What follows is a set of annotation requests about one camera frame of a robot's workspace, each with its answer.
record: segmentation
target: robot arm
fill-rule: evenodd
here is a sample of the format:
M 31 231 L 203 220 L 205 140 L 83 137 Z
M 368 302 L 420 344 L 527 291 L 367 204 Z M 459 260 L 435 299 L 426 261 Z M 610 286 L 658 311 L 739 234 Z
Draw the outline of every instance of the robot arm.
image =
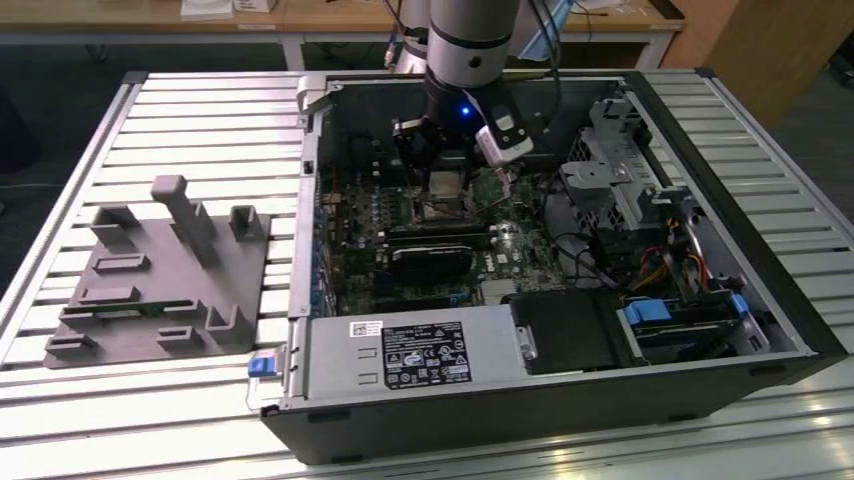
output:
M 563 4 L 568 2 L 558 0 L 555 5 Z M 407 39 L 398 66 L 399 72 L 426 73 L 426 123 L 418 128 L 438 129 L 443 137 L 447 134 L 476 142 L 492 167 L 510 164 L 534 148 L 502 81 L 511 39 L 527 51 L 548 42 L 547 36 L 538 37 L 543 33 L 539 29 L 534 35 L 530 31 L 519 35 L 524 28 L 516 25 L 518 16 L 536 14 L 528 6 L 519 0 L 407 0 L 402 11 L 404 24 L 430 30 L 426 46 Z M 419 68 L 418 59 L 424 56 L 424 67 Z

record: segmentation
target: cable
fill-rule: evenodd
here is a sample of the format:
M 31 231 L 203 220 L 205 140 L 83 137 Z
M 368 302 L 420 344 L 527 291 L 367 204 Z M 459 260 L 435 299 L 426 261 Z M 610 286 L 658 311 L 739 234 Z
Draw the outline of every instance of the cable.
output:
M 483 207 L 480 210 L 478 210 L 475 213 L 472 213 L 474 217 L 478 218 L 480 216 L 480 214 L 483 212 L 486 212 L 487 210 L 490 210 L 492 207 L 496 207 L 498 205 L 500 205 L 502 203 L 504 203 L 507 200 L 510 200 L 510 196 L 502 197 L 498 200 L 495 200 L 492 203 L 490 203 L 486 207 Z
M 546 0 L 540 0 L 540 3 L 546 11 L 548 12 L 548 17 L 551 19 L 551 24 L 554 25 L 556 34 L 555 39 L 552 40 L 551 35 L 548 35 L 548 28 L 546 28 L 546 22 L 543 21 L 543 17 L 539 14 L 539 10 L 536 9 L 534 0 L 528 0 L 528 6 L 531 7 L 531 11 L 534 12 L 534 18 L 536 18 L 536 24 L 539 25 L 539 29 L 548 42 L 548 61 L 551 64 L 551 74 L 555 82 L 555 105 L 548 116 L 548 122 L 546 124 L 546 130 L 548 130 L 551 127 L 551 123 L 558 116 L 558 112 L 560 111 L 560 100 L 563 97 L 560 86 L 560 31 L 558 30 L 558 26 L 554 23 L 554 17 L 551 16 L 551 11 L 548 10 L 548 6 L 546 5 Z
M 634 292 L 640 287 L 644 287 L 655 282 L 659 282 L 665 278 L 667 278 L 667 265 L 662 265 L 661 267 L 658 267 L 658 269 L 650 275 L 642 278 L 638 283 L 635 283 L 634 285 L 630 285 L 628 291 Z
M 588 263 L 587 261 L 582 260 L 580 258 L 578 258 L 578 255 L 575 255 L 572 252 L 570 252 L 563 245 L 560 245 L 556 242 L 556 238 L 551 235 L 551 232 L 548 231 L 548 227 L 543 224 L 543 234 L 546 236 L 546 240 L 548 240 L 548 242 L 555 246 L 555 248 L 558 249 L 558 251 L 566 255 L 567 257 L 570 257 L 570 260 L 572 260 L 575 262 L 575 264 L 580 264 L 582 267 L 584 267 L 590 273 L 592 273 L 596 278 L 602 281 L 602 283 L 611 289 L 614 290 L 619 290 L 620 292 L 624 291 L 626 289 L 622 288 L 619 286 L 619 283 L 616 283 L 616 280 L 614 280 L 602 270 L 599 270 L 596 268 L 595 265 L 592 265 L 591 263 Z
M 709 288 L 709 277 L 706 276 L 706 259 L 694 253 L 689 253 L 687 257 L 697 262 L 697 275 L 699 276 L 699 282 L 705 288 Z
M 384 0 L 383 4 L 386 5 L 386 10 L 388 11 L 388 14 L 392 16 L 392 18 L 395 20 L 395 24 L 398 25 L 398 31 L 400 32 L 400 35 L 406 36 L 407 27 L 406 27 L 406 25 L 403 25 L 403 21 L 400 20 L 400 2 L 398 2 L 398 11 L 396 12 L 395 12 L 395 9 L 391 8 L 391 1 L 390 0 Z
M 13 190 L 16 188 L 63 188 L 59 183 L 21 183 L 17 185 L 0 185 L 0 190 Z
M 558 170 L 555 174 L 551 176 L 551 178 L 548 179 L 548 183 L 546 184 L 546 193 L 543 194 L 543 200 L 539 205 L 539 211 L 535 213 L 536 217 L 542 217 L 543 224 L 546 223 L 546 206 L 548 205 L 548 197 L 551 196 L 551 192 L 550 192 L 551 184 L 555 183 L 555 180 L 559 178 L 559 176 L 560 176 L 560 170 Z
M 578 258 L 580 258 L 580 256 L 582 256 L 584 253 L 586 253 L 587 255 L 590 255 L 590 258 L 592 258 L 592 261 L 594 261 L 594 263 L 595 263 L 596 259 L 592 257 L 592 253 L 590 252 L 590 248 L 586 248 L 586 249 L 583 249 L 580 252 L 578 252 Z M 578 285 L 578 280 L 579 280 L 579 279 L 582 279 L 582 278 L 598 278 L 598 277 L 588 277 L 588 276 L 582 277 L 582 272 L 580 272 L 580 263 L 575 262 L 575 280 L 572 280 L 572 286 Z
M 398 0 L 398 11 L 400 11 L 400 5 L 403 0 Z M 388 45 L 386 47 L 386 54 L 383 55 L 383 66 L 391 68 L 395 62 L 395 54 L 398 53 L 398 25 L 391 26 L 391 32 L 388 32 Z
M 590 235 L 587 235 L 586 233 L 582 232 L 563 232 L 559 233 L 558 235 L 555 235 L 555 241 L 560 238 L 560 237 L 566 237 L 566 236 L 574 236 L 575 238 L 578 238 L 579 240 L 588 242 L 590 240 L 592 240 L 592 237 Z
M 646 271 L 647 258 L 650 257 L 653 252 L 658 252 L 659 249 L 661 249 L 659 247 L 650 247 L 646 249 L 646 252 L 643 252 L 643 255 L 640 256 L 640 275 L 643 275 L 643 272 Z
M 575 3 L 575 5 L 578 5 L 578 8 L 580 8 L 582 10 L 584 10 L 584 18 L 587 19 L 587 43 L 592 42 L 592 25 L 590 23 L 590 17 L 594 16 L 592 13 L 590 13 L 590 10 L 587 10 L 587 7 L 584 7 L 580 3 Z M 607 14 L 595 14 L 595 16 L 606 16 Z

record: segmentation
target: aluminum extrusion table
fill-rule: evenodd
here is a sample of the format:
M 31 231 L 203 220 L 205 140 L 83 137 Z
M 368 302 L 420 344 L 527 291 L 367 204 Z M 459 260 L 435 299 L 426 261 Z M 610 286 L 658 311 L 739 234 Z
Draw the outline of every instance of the aluminum extrusion table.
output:
M 296 461 L 247 407 L 250 355 L 43 368 L 45 341 L 96 241 L 87 223 L 97 206 L 113 202 L 131 203 L 139 218 L 165 218 L 148 197 L 157 174 L 188 178 L 187 194 L 211 215 L 248 203 L 274 215 L 256 343 L 286 340 L 299 75 L 128 76 L 0 303 L 0 477 L 428 480 L 576 472 L 730 479 L 854 468 L 851 360 L 699 420 L 320 467 Z M 689 70 L 646 76 L 854 349 L 851 225 L 717 79 Z M 666 153 L 654 151 L 675 177 Z

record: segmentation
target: black wire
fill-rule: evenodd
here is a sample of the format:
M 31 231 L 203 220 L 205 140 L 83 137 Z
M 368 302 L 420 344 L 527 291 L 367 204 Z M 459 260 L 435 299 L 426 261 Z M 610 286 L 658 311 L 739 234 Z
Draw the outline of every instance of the black wire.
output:
M 554 181 L 558 179 L 558 175 L 560 174 L 560 171 L 558 170 L 555 172 L 555 174 L 551 177 L 551 180 L 548 181 L 548 187 L 551 187 L 551 184 L 554 183 Z M 578 266 L 580 264 L 582 267 L 584 267 L 590 273 L 592 273 L 596 278 L 602 281 L 602 283 L 611 289 L 614 290 L 619 290 L 619 291 L 626 291 L 626 289 L 623 287 L 619 286 L 619 283 L 616 282 L 616 280 L 614 280 L 602 270 L 599 270 L 595 265 L 592 265 L 591 263 L 586 262 L 584 260 L 582 260 L 580 258 L 578 258 L 579 256 L 575 255 L 572 252 L 570 252 L 559 243 L 558 243 L 558 239 L 566 235 L 579 235 L 580 232 L 563 232 L 560 233 L 560 235 L 558 235 L 556 237 L 551 235 L 551 232 L 548 231 L 548 225 L 546 224 L 546 206 L 547 206 L 547 202 L 548 202 L 548 198 L 551 197 L 551 195 L 548 193 L 546 193 L 546 198 L 543 199 L 543 204 L 540 207 L 540 217 L 542 217 L 542 222 L 543 222 L 543 234 L 546 236 L 546 240 L 548 240 L 548 242 L 555 246 L 555 248 L 558 249 L 558 251 L 566 255 L 567 257 L 570 257 L 570 259 L 575 262 L 575 265 Z
M 548 16 L 551 17 L 551 11 L 548 11 L 548 7 L 546 6 L 546 0 L 540 0 L 540 2 L 543 4 L 543 7 L 546 8 L 546 11 L 548 12 Z M 558 112 L 560 111 L 560 99 L 563 97 L 563 91 L 560 86 L 560 71 L 559 71 L 560 70 L 560 32 L 556 30 L 556 26 L 555 26 L 555 32 L 558 34 L 555 36 L 555 39 L 552 40 L 551 36 L 548 35 L 548 29 L 546 28 L 546 22 L 543 21 L 543 17 L 539 14 L 539 10 L 536 9 L 536 4 L 534 3 L 534 0 L 528 0 L 528 6 L 531 7 L 531 11 L 534 12 L 534 18 L 536 18 L 536 24 L 539 25 L 539 29 L 543 35 L 546 36 L 546 40 L 548 41 L 548 62 L 551 64 L 551 74 L 555 82 L 555 105 L 554 105 L 551 114 L 548 115 L 548 123 L 546 125 L 546 128 L 550 128 L 551 122 L 554 121 L 555 117 L 558 116 Z
M 400 11 L 402 3 L 403 3 L 403 0 L 398 0 L 398 12 Z M 391 26 L 391 32 L 388 32 L 388 45 L 386 47 L 386 50 L 390 50 L 391 48 L 394 48 L 396 40 L 398 40 L 398 24 L 394 23 Z
M 587 235 L 586 233 L 582 232 L 563 232 L 559 233 L 558 235 L 555 235 L 555 241 L 560 238 L 560 237 L 566 237 L 566 236 L 572 236 L 575 238 L 578 238 L 579 240 L 583 240 L 584 242 L 588 242 L 590 240 L 592 240 L 592 237 L 590 235 Z
M 400 3 L 398 3 L 398 11 L 395 11 L 394 8 L 391 8 L 391 2 L 390 0 L 384 0 L 383 2 L 386 4 L 386 10 L 388 11 L 388 14 L 394 17 L 395 23 L 398 24 L 398 30 L 400 31 L 400 35 L 406 35 L 406 25 L 403 25 L 403 21 L 400 20 Z
M 580 256 L 582 256 L 584 253 L 587 253 L 587 254 L 592 257 L 592 253 L 590 252 L 590 248 L 586 248 L 586 249 L 583 249 L 580 252 L 578 252 L 578 257 L 580 258 Z M 580 265 L 580 263 L 575 262 L 575 280 L 572 280 L 572 286 L 578 285 L 578 281 L 579 281 L 582 278 L 598 278 L 598 277 L 590 277 L 590 276 L 584 276 L 584 277 L 582 277 L 580 266 L 582 266 L 582 265 Z
M 590 273 L 592 273 L 596 276 L 596 278 L 602 281 L 602 283 L 604 284 L 606 287 L 611 288 L 612 290 L 619 290 L 620 292 L 626 291 L 626 289 L 619 286 L 619 283 L 616 282 L 616 280 L 614 280 L 602 270 L 599 270 L 595 267 L 595 265 L 588 263 L 586 260 L 582 260 L 580 258 L 578 258 L 578 255 L 575 255 L 572 252 L 570 252 L 563 247 L 563 245 L 560 245 L 555 241 L 555 238 L 551 236 L 551 232 L 548 231 L 548 227 L 546 227 L 544 225 L 543 225 L 543 232 L 546 234 L 546 239 L 551 242 L 551 244 L 555 246 L 558 251 L 563 255 L 570 257 L 570 260 L 572 260 L 576 265 L 580 264 L 582 267 L 584 267 L 587 270 L 590 270 Z
M 590 42 L 592 42 L 592 25 L 590 24 L 590 17 L 594 14 L 590 13 L 590 10 L 587 10 L 587 7 L 584 7 L 580 3 L 575 3 L 575 5 L 578 5 L 578 8 L 584 10 L 584 13 L 582 15 L 584 15 L 584 18 L 587 19 L 587 43 L 590 43 Z M 607 14 L 595 14 L 595 15 L 596 16 L 606 16 Z

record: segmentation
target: blue connector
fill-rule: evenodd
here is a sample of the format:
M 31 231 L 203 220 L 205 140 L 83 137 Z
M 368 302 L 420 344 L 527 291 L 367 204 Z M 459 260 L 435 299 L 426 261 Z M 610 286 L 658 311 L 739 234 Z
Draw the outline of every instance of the blue connector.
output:
M 666 322 L 673 319 L 663 300 L 635 300 L 623 309 L 630 325 L 643 322 Z
M 275 355 L 255 357 L 250 360 L 250 378 L 275 377 L 276 375 Z
M 747 301 L 745 297 L 734 293 L 733 298 L 730 299 L 733 302 L 733 306 L 735 307 L 735 313 L 738 313 L 738 318 L 742 318 L 745 315 L 750 314 L 750 307 L 747 306 Z

